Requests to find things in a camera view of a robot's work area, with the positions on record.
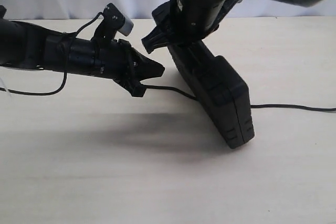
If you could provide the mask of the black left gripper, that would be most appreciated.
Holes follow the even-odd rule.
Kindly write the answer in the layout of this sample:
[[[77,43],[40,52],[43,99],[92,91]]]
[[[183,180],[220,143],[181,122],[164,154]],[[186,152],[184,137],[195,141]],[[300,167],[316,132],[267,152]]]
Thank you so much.
[[[128,76],[131,44],[123,39],[110,42],[84,39],[66,39],[68,52],[67,72],[83,76],[112,79],[132,97],[143,97],[146,87],[139,80],[161,77],[165,67],[141,53],[132,53],[135,76]]]

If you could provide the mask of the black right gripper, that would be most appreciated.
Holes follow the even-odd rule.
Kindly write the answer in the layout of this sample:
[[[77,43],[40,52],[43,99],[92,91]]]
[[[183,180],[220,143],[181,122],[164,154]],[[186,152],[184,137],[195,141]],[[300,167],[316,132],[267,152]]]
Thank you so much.
[[[189,44],[215,31],[227,13],[242,0],[170,0],[152,17],[155,28],[141,39],[147,53],[171,44]]]

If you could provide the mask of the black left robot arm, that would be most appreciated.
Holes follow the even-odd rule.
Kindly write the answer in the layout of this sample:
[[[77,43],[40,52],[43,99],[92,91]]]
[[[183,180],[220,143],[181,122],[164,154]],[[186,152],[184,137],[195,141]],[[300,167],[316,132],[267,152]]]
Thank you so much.
[[[1,66],[17,70],[49,70],[111,79],[133,97],[146,91],[142,80],[161,77],[164,66],[139,53],[125,36],[133,22],[109,3],[76,32],[62,33],[4,18],[1,7]]]

